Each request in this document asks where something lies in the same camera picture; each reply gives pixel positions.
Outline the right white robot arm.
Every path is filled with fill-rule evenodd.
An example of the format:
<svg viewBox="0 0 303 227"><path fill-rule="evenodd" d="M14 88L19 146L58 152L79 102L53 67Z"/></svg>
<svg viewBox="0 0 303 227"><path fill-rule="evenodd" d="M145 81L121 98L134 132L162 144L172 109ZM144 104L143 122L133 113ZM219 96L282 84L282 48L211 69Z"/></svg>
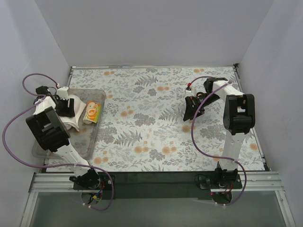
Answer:
<svg viewBox="0 0 303 227"><path fill-rule="evenodd" d="M223 126L226 138L222 156L214 170L213 183L225 188L237 180L240 149L244 137L255 126L255 98L235 89L226 78L204 77L205 92L197 92L192 83L185 89L186 109L183 120L195 121L205 112L205 107L221 99L224 101Z"/></svg>

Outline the clear plastic bin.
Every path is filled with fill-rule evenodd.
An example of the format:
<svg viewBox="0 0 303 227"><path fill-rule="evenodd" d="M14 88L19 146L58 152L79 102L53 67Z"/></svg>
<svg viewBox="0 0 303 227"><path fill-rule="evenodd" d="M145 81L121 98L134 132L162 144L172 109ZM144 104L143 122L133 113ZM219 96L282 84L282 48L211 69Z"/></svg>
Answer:
<svg viewBox="0 0 303 227"><path fill-rule="evenodd" d="M70 88L68 94L71 96L77 96L84 104L88 102L95 102L100 104L100 113L98 121L96 123L86 124L83 122L84 115L86 113L86 108L82 109L81 116L78 120L79 130L76 130L74 127L70 127L68 132L71 135L70 141L79 155L88 160L92 157L93 149L95 146L95 141L97 138L99 125L101 122L102 110L105 102L105 92L97 89L75 89Z"/></svg>

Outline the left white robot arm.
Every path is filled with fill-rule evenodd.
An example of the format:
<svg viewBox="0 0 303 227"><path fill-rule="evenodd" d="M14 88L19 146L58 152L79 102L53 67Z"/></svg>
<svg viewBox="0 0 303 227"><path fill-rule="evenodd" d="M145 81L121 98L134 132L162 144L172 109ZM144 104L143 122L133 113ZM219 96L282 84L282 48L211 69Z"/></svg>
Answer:
<svg viewBox="0 0 303 227"><path fill-rule="evenodd" d="M35 112L26 118L26 123L43 150L57 154L70 165L74 172L70 181L83 188L96 189L101 178L73 147L68 131L71 128L79 131L79 119L86 105L68 90L61 87L52 94L47 86L38 87Z"/></svg>

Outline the metal table edge strip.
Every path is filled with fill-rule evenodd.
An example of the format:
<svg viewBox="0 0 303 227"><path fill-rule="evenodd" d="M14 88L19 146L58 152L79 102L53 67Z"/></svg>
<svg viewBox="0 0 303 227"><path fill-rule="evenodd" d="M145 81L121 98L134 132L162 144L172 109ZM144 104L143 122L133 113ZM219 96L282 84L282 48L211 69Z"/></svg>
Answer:
<svg viewBox="0 0 303 227"><path fill-rule="evenodd" d="M240 75L239 75L239 64L238 63L233 64L233 70L234 70L234 74L235 74L239 89L242 92L243 89L242 89L242 86L241 86L241 80L240 80Z"/></svg>

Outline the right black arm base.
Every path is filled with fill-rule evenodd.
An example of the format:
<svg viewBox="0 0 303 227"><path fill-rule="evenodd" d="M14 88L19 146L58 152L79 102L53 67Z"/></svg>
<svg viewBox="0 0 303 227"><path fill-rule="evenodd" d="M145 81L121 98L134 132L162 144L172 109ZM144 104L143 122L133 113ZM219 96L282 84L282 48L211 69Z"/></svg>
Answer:
<svg viewBox="0 0 303 227"><path fill-rule="evenodd" d="M196 174L194 181L198 189L209 192L211 199L219 204L230 204L233 190L242 189L239 175L230 180L217 179L213 173Z"/></svg>

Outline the white towel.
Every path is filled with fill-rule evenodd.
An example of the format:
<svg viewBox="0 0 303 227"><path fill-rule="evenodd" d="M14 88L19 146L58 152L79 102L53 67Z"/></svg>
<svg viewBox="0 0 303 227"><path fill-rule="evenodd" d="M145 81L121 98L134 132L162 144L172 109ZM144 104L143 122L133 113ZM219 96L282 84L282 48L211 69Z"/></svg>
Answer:
<svg viewBox="0 0 303 227"><path fill-rule="evenodd" d="M80 119L82 112L84 111L84 109L86 107L86 104L83 101L81 101L80 98L76 95L69 95L68 98L74 99L74 108L73 109L74 109L75 116L74 117L60 116L60 119L63 122L63 124L65 125L67 130L69 130L73 127L76 131L80 131L79 119Z"/></svg>

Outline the aluminium frame rail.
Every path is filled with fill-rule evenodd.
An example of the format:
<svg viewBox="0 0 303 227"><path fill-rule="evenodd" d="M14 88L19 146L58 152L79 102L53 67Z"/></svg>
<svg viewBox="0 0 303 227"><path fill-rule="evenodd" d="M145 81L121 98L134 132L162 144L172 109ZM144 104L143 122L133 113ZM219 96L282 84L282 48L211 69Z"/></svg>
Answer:
<svg viewBox="0 0 303 227"><path fill-rule="evenodd" d="M193 186L196 174L206 172L112 172L115 176L114 187L122 186L134 188L146 186L148 189L155 186ZM245 191L282 191L282 181L277 172L240 172L238 174L242 182L242 189ZM71 191L73 183L69 173L44 173L35 174L30 186L31 191L51 192L51 191Z"/></svg>

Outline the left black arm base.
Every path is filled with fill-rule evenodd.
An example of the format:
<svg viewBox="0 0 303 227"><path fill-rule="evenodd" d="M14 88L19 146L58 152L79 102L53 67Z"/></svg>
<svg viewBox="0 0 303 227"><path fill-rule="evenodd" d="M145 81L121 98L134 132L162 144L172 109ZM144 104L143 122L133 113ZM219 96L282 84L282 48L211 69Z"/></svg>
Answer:
<svg viewBox="0 0 303 227"><path fill-rule="evenodd" d="M81 192L81 200L89 206L101 205L105 200L111 200L112 186L115 183L115 176L112 176L112 181L106 174L100 174L97 183L93 187L83 187L77 183L73 183L73 190Z"/></svg>

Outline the orange patterned towel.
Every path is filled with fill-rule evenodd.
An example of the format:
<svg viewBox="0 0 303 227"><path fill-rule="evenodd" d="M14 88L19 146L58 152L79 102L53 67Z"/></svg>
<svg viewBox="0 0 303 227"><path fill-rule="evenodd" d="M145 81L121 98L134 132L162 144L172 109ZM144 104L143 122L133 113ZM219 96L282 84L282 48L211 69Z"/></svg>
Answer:
<svg viewBox="0 0 303 227"><path fill-rule="evenodd" d="M97 123L100 116L101 107L102 106L99 103L93 101L88 102L83 117L83 122L85 124Z"/></svg>

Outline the floral patterned table mat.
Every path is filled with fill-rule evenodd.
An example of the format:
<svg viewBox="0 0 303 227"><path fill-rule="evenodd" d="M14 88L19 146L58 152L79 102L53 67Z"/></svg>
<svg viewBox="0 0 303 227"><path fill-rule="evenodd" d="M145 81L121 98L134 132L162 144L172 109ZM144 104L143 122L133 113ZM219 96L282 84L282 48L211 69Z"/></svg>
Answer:
<svg viewBox="0 0 303 227"><path fill-rule="evenodd" d="M89 163L108 172L214 170L225 141L224 102L183 121L187 84L202 92L207 76L239 87L231 67L74 70L70 87L106 94Z"/></svg>

